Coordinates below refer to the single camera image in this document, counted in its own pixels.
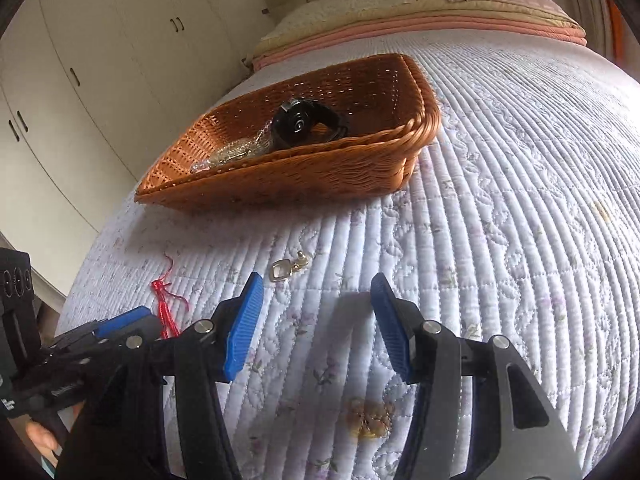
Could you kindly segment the left hand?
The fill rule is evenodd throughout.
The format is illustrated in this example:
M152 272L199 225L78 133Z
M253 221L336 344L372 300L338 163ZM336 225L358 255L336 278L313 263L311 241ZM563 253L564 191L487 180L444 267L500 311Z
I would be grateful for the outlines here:
M70 431L77 419L79 413L84 407L84 402L80 402L71 406L70 408L64 408L64 410L58 412L58 417L63 423L63 427ZM39 422L35 422L29 419L26 422L26 434L32 444L53 467L58 464L58 456L62 453L62 444L58 442L52 432L45 426L42 426Z

